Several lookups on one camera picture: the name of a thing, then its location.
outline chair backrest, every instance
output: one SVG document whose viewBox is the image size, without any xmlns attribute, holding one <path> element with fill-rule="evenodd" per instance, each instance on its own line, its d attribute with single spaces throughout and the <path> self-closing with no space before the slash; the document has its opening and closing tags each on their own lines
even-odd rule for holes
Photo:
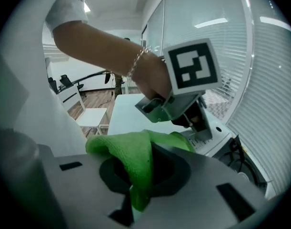
<svg viewBox="0 0 291 229">
<path fill-rule="evenodd" d="M 56 81 L 55 81 L 55 80 L 49 81 L 49 84 L 50 84 L 52 90 L 53 90 L 56 94 L 58 94 L 58 93 L 59 93 L 59 90 L 58 90 L 58 87 L 57 87 L 57 85 L 56 85 Z"/>
<path fill-rule="evenodd" d="M 83 111 L 85 111 L 85 106 L 80 97 L 80 92 L 77 86 L 66 88 L 65 90 L 59 92 L 57 96 L 59 97 L 62 105 L 67 111 L 72 108 L 77 102 L 80 102 Z"/>
<path fill-rule="evenodd" d="M 73 86 L 72 82 L 69 80 L 67 75 L 61 75 L 60 82 L 65 86 L 65 87 L 71 87 Z"/>
</svg>

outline green towel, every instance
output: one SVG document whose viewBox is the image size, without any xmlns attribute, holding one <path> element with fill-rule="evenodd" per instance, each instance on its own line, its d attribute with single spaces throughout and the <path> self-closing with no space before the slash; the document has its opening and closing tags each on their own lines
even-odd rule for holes
<svg viewBox="0 0 291 229">
<path fill-rule="evenodd" d="M 108 151 L 123 163 L 132 183 L 131 204 L 141 212 L 150 201 L 152 189 L 151 142 L 195 152 L 187 139 L 177 132 L 163 134 L 144 130 L 120 135 L 93 135 L 86 143 L 87 153 Z"/>
</svg>

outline sleeve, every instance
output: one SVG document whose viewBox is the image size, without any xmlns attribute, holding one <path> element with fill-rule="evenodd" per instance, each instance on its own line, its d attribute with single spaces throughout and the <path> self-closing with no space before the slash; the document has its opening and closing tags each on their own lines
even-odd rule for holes
<svg viewBox="0 0 291 229">
<path fill-rule="evenodd" d="M 56 0 L 46 17 L 46 23 L 52 32 L 59 25 L 70 21 L 88 22 L 84 11 L 85 0 Z"/>
</svg>

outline forearm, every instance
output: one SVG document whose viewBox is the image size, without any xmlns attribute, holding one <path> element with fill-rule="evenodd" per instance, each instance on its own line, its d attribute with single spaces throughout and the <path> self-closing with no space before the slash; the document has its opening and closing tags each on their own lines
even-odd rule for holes
<svg viewBox="0 0 291 229">
<path fill-rule="evenodd" d="M 62 52 L 123 76 L 127 75 L 142 49 L 140 45 L 99 31 L 80 21 L 63 24 L 53 34 L 55 43 Z"/>
</svg>

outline chair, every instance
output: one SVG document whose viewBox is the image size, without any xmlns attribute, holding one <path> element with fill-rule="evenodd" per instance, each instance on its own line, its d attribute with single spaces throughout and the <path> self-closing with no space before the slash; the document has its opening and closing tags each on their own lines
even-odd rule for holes
<svg viewBox="0 0 291 229">
<path fill-rule="evenodd" d="M 56 85 L 56 81 L 52 77 L 49 77 L 48 82 L 49 82 L 52 90 L 55 92 L 55 94 L 58 94 L 59 90 L 58 90 L 58 87 Z"/>
<path fill-rule="evenodd" d="M 69 78 L 68 78 L 68 76 L 67 76 L 66 74 L 61 75 L 60 77 L 61 77 L 61 78 L 60 78 L 60 83 L 62 83 L 66 88 L 73 86 L 71 80 L 69 80 Z M 84 86 L 84 84 L 81 84 L 81 85 L 80 85 L 80 83 L 78 83 L 78 86 L 77 86 L 77 87 L 78 87 L 78 90 L 80 91 L 80 89 L 81 89 L 83 86 Z"/>
<path fill-rule="evenodd" d="M 57 96 L 59 97 L 64 108 L 67 111 L 72 108 L 77 102 L 80 102 L 83 108 L 83 113 L 76 119 L 78 125 L 80 127 L 89 127 L 90 129 L 87 132 L 89 132 L 93 128 L 96 128 L 96 135 L 103 135 L 101 128 L 108 128 L 109 126 L 100 124 L 104 115 L 106 114 L 106 108 L 85 108 L 77 86 L 71 86 L 61 91 Z"/>
</svg>

